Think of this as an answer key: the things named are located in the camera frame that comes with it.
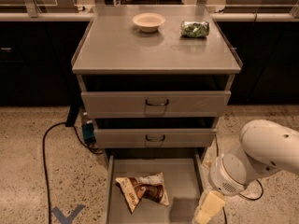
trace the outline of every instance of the green snack bag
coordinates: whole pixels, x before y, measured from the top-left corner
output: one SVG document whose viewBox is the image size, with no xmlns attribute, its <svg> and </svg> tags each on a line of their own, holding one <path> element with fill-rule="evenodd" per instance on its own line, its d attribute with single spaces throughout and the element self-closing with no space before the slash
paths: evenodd
<svg viewBox="0 0 299 224">
<path fill-rule="evenodd" d="M 209 33 L 207 21 L 183 21 L 181 23 L 181 35 L 187 37 L 206 37 Z"/>
</svg>

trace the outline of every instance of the blue tape mark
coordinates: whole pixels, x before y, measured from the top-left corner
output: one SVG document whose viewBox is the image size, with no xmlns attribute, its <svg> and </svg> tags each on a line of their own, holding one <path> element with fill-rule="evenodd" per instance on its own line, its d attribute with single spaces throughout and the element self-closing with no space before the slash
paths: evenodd
<svg viewBox="0 0 299 224">
<path fill-rule="evenodd" d="M 85 205 L 79 204 L 74 212 L 68 217 L 66 217 L 61 210 L 59 210 L 58 207 L 54 207 L 52 210 L 52 213 L 56 216 L 56 218 L 60 221 L 62 224 L 72 224 L 73 220 L 76 218 L 76 216 L 82 211 L 82 209 L 85 207 Z"/>
</svg>

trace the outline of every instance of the cabinet top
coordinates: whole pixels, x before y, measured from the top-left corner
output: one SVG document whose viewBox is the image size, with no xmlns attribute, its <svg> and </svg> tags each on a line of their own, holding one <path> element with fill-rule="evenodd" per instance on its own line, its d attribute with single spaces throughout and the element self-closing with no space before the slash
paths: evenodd
<svg viewBox="0 0 299 224">
<path fill-rule="evenodd" d="M 144 33 L 133 24 L 140 13 L 159 13 L 165 23 Z M 206 38 L 180 34 L 182 21 L 208 21 Z M 200 6 L 99 7 L 74 56 L 75 74 L 236 74 L 240 67 L 220 31 Z"/>
</svg>

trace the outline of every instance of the black cable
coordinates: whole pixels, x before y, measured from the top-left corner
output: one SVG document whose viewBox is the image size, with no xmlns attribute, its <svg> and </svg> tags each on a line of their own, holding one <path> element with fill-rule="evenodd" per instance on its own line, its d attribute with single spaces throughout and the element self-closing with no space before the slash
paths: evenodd
<svg viewBox="0 0 299 224">
<path fill-rule="evenodd" d="M 224 215 L 224 223 L 227 224 L 227 217 L 226 217 L 226 212 L 225 212 L 224 206 L 222 208 L 222 211 L 223 211 L 223 215 Z"/>
<path fill-rule="evenodd" d="M 44 134 L 44 136 L 43 136 L 43 167 L 44 167 L 44 174 L 45 174 L 45 181 L 46 181 L 46 192 L 47 192 L 47 202 L 48 202 L 48 223 L 49 223 L 49 224 L 51 223 L 51 203 L 50 203 L 50 185 L 49 185 L 49 179 L 48 179 L 48 168 L 47 168 L 47 163 L 46 163 L 46 137 L 47 137 L 47 135 L 48 135 L 48 132 L 49 132 L 51 129 L 53 129 L 53 128 L 59 126 L 59 125 L 66 125 L 66 124 L 67 124 L 67 122 L 60 122 L 60 123 L 56 123 L 56 124 L 52 125 L 51 127 L 49 127 L 49 128 L 46 130 L 46 132 L 45 132 L 45 134 Z M 91 148 L 91 147 L 89 147 L 89 145 L 86 146 L 86 145 L 81 141 L 81 139 L 80 139 L 80 137 L 79 137 L 79 135 L 78 135 L 78 131 L 77 131 L 76 127 L 75 127 L 75 126 L 72 126 L 72 127 L 74 128 L 76 137 L 78 138 L 79 142 L 80 142 L 85 148 L 87 148 L 87 149 L 88 149 L 89 151 L 91 151 L 91 153 L 93 153 L 93 154 L 96 154 L 96 155 L 100 155 L 100 154 L 102 154 L 102 151 L 99 151 L 99 152 L 98 152 L 99 148 Z"/>
<path fill-rule="evenodd" d="M 263 185 L 262 185 L 262 183 L 258 180 L 258 179 L 256 179 L 256 181 L 258 182 L 258 184 L 260 184 L 260 186 L 261 186 L 261 189 L 262 189 L 262 192 L 261 192 L 261 195 L 259 196 L 259 197 L 257 197 L 257 198 L 249 198 L 249 197 L 246 197 L 246 196 L 244 196 L 244 195 L 242 195 L 242 194 L 238 194 L 241 198 L 243 198 L 243 199 L 245 199 L 245 200 L 247 200 L 247 201 L 258 201 L 259 199 L 261 199 L 262 197 L 263 197 Z"/>
<path fill-rule="evenodd" d="M 218 138 L 217 135 L 215 135 L 215 142 L 216 142 L 216 156 L 219 156 L 219 145 L 218 145 Z"/>
<path fill-rule="evenodd" d="M 221 10 L 216 11 L 215 13 L 221 13 L 223 11 L 224 11 L 224 9 L 221 9 Z"/>
<path fill-rule="evenodd" d="M 47 192 L 47 201 L 48 201 L 48 222 L 51 223 L 51 204 L 50 204 L 50 187 L 49 187 L 49 180 L 48 180 L 48 169 L 47 169 L 47 163 L 46 163 L 46 136 L 48 132 L 53 129 L 56 126 L 66 124 L 66 122 L 60 122 L 56 123 L 53 126 L 49 127 L 48 130 L 45 132 L 43 137 L 43 166 L 44 166 L 44 173 L 45 173 L 45 179 L 46 179 L 46 192 Z"/>
</svg>

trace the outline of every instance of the snack bag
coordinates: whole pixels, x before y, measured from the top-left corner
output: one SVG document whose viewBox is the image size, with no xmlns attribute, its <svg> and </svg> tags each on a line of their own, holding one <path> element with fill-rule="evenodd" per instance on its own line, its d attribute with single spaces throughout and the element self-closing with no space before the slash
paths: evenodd
<svg viewBox="0 0 299 224">
<path fill-rule="evenodd" d="M 116 181 L 120 184 L 132 213 L 143 197 L 169 205 L 163 173 L 142 177 L 117 177 Z"/>
<path fill-rule="evenodd" d="M 187 37 L 206 37 L 209 34 L 209 23 L 207 21 L 183 21 L 180 31 L 181 35 Z"/>
</svg>

